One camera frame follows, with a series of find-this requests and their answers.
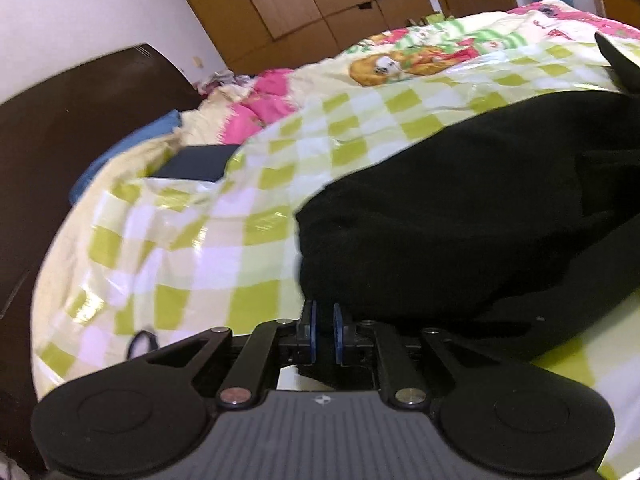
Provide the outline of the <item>black pants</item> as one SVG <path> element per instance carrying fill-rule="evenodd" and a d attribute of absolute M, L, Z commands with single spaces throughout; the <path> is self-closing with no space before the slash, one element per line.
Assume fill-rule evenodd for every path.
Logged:
<path fill-rule="evenodd" d="M 639 285 L 639 101 L 535 96 L 443 128 L 299 209 L 323 315 L 529 361 Z"/>

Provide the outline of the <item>black round magnifier loop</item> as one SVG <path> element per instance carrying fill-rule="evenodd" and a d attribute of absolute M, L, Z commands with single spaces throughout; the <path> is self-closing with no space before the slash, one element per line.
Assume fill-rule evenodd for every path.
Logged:
<path fill-rule="evenodd" d="M 126 360 L 137 359 L 139 356 L 156 351 L 158 348 L 160 345 L 157 342 L 157 336 L 149 330 L 140 330 L 129 341 Z"/>

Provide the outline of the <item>green checkered plastic sheet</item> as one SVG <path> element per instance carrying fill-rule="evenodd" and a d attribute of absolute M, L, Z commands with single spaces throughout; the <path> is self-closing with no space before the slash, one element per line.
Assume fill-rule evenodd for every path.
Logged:
<path fill-rule="evenodd" d="M 344 365 L 299 285 L 297 213 L 462 120 L 563 91 L 634 96 L 596 40 L 350 88 L 265 128 L 217 182 L 153 158 L 70 213 L 32 302 L 32 435 L 51 479 L 634 479 L 639 285 L 523 361 L 447 336 L 447 366 Z M 316 307 L 316 362 L 234 335 Z M 140 330 L 156 351 L 126 360 Z"/>

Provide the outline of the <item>dark navy folded cloth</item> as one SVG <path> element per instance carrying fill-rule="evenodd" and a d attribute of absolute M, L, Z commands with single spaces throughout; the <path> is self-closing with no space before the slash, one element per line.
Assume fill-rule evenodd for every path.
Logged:
<path fill-rule="evenodd" d="M 187 146 L 172 156 L 151 178 L 217 182 L 240 144 Z"/>

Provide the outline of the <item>cartoon print quilt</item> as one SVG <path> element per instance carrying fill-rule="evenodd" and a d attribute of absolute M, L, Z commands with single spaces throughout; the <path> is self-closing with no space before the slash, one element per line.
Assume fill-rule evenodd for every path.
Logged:
<path fill-rule="evenodd" d="M 447 18 L 363 38 L 335 58 L 291 70 L 271 62 L 264 70 L 229 73 L 198 85 L 204 100 L 180 115 L 175 132 L 182 145 L 241 144 L 295 113 L 310 100 L 349 87 L 391 84 L 432 76 L 489 53 L 530 44 L 591 41 L 596 34 L 638 46 L 637 27 L 544 0 L 506 12 Z"/>

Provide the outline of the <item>blue pillow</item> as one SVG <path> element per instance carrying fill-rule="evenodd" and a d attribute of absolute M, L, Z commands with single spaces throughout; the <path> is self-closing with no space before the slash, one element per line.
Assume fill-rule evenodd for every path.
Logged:
<path fill-rule="evenodd" d="M 172 133 L 174 129 L 178 128 L 181 124 L 181 114 L 178 110 L 171 110 L 166 115 L 149 122 L 137 130 L 134 130 L 134 132 L 129 133 L 128 136 L 125 136 L 122 140 L 119 140 L 117 143 L 112 145 L 108 150 L 95 159 L 74 183 L 68 193 L 68 201 L 70 204 L 74 206 L 78 202 L 94 177 L 111 159 L 125 153 L 130 150 L 130 148 L 134 148 L 143 142 Z"/>

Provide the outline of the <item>dark brown headboard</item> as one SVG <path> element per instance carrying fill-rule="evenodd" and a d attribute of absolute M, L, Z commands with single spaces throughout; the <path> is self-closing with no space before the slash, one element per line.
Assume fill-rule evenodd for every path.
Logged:
<path fill-rule="evenodd" d="M 172 110 L 198 107 L 192 84 L 148 44 L 36 84 L 1 107 L 1 454 L 30 478 L 44 471 L 30 436 L 36 404 L 30 302 L 70 210 L 68 192 L 113 144 Z"/>

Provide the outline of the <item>brown wooden wardrobe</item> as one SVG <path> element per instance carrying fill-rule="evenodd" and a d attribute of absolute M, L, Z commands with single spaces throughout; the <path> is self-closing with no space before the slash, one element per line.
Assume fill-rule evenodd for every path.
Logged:
<path fill-rule="evenodd" d="M 186 0 L 230 70 L 257 74 L 332 58 L 418 22 L 430 0 Z"/>

